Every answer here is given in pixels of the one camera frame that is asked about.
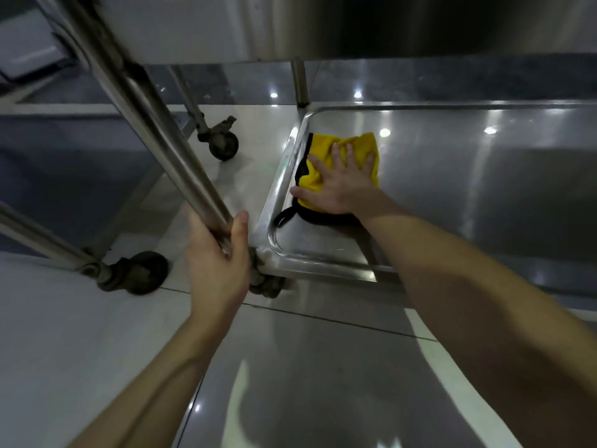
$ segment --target finger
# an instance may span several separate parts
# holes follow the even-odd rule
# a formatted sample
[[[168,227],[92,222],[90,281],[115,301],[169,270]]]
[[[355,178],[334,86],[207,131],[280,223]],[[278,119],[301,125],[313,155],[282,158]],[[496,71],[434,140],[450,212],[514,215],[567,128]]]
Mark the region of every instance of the finger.
[[[249,214],[246,211],[239,212],[234,217],[230,243],[232,244],[232,262],[237,264],[249,261]]]
[[[354,159],[354,147],[352,144],[346,145],[346,167],[351,170],[358,170],[356,160]]]
[[[371,175],[373,172],[373,166],[375,165],[375,154],[373,152],[369,152],[367,158],[365,159],[365,163],[363,163],[362,170],[367,175]]]
[[[311,165],[313,165],[313,167],[319,172],[319,174],[321,174],[324,179],[332,174],[332,170],[329,169],[325,163],[319,160],[317,156],[309,154],[307,158],[309,159],[309,162],[311,162]]]
[[[191,207],[188,207],[190,239],[189,246],[199,250],[221,251],[220,245],[207,229],[203,221]]]
[[[342,161],[342,156],[340,155],[340,147],[336,142],[332,144],[332,161],[334,162],[335,170],[341,170],[342,168],[346,168],[344,166],[344,162]]]
[[[292,187],[290,189],[290,194],[293,195],[295,198],[302,199],[303,201],[307,201],[308,203],[311,203],[314,206],[319,207],[318,202],[321,198],[321,194],[319,192],[307,190],[302,187]]]

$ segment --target hand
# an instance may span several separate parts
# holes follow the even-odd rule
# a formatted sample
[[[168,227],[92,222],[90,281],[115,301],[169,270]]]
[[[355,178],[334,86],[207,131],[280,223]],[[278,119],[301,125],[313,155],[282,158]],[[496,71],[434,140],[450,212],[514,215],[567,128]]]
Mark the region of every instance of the hand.
[[[329,169],[316,156],[310,154],[308,159],[324,180],[324,187],[320,192],[293,187],[290,194],[303,199],[330,214],[348,214],[354,212],[354,201],[363,194],[377,191],[371,180],[371,172],[375,163],[375,155],[367,156],[363,167],[359,169],[354,159],[351,144],[346,145],[346,165],[340,156],[337,143],[332,145],[332,160],[334,169]]]
[[[249,289],[251,261],[248,247],[248,217],[234,218],[227,257],[194,210],[189,208],[190,241],[186,249],[191,285],[190,323],[219,342]]]

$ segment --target caster wheel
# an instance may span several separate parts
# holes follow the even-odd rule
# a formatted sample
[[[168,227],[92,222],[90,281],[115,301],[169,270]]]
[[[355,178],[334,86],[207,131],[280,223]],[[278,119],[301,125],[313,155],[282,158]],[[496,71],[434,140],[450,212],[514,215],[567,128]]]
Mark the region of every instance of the caster wheel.
[[[122,258],[110,266],[111,278],[98,283],[103,291],[125,289],[135,296],[144,296],[158,289],[169,273],[168,260],[154,251],[144,251],[130,259]]]
[[[238,151],[238,138],[232,132],[216,134],[209,143],[211,155],[222,162],[233,158]]]

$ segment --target yellow cloth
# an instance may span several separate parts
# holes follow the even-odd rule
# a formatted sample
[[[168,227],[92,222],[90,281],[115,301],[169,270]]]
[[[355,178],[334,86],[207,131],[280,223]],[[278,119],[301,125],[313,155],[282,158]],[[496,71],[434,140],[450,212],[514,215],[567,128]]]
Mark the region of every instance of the yellow cloth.
[[[334,161],[332,160],[332,144],[335,142],[338,143],[340,147],[340,155],[342,156],[342,161],[344,163],[346,163],[346,145],[348,143],[352,144],[354,149],[354,159],[356,160],[356,165],[359,168],[363,166],[363,163],[365,162],[365,159],[369,153],[375,154],[375,164],[373,165],[373,171],[371,172],[371,180],[373,180],[373,183],[376,185],[376,187],[379,187],[379,183],[377,182],[379,153],[377,152],[377,142],[375,135],[372,132],[368,132],[366,134],[362,134],[360,137],[340,138],[333,135],[314,134],[309,153],[315,155],[331,170],[334,169]],[[307,167],[309,168],[309,174],[301,176],[301,178],[298,180],[298,185],[308,190],[320,192],[324,184],[321,174],[315,169],[309,159],[307,159]],[[311,203],[303,201],[302,199],[299,199],[298,203],[307,209],[317,212],[324,212],[323,210],[318,209]]]

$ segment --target black cloth trim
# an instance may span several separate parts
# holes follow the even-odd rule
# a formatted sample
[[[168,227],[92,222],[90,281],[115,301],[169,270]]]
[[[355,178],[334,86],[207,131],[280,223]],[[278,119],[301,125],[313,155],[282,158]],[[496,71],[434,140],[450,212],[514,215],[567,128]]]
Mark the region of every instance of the black cloth trim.
[[[307,139],[307,146],[304,150],[304,155],[298,163],[297,172],[294,175],[294,182],[299,185],[302,176],[309,174],[309,167],[307,165],[307,156],[311,150],[311,143],[313,142],[313,134],[309,134]],[[317,212],[302,206],[297,198],[293,198],[292,205],[282,212],[280,212],[274,219],[273,225],[275,228],[280,228],[288,223],[295,214],[298,214],[304,221],[312,223],[313,225],[329,225],[329,226],[344,226],[344,225],[360,225],[358,218],[352,214],[326,214],[324,212]]]

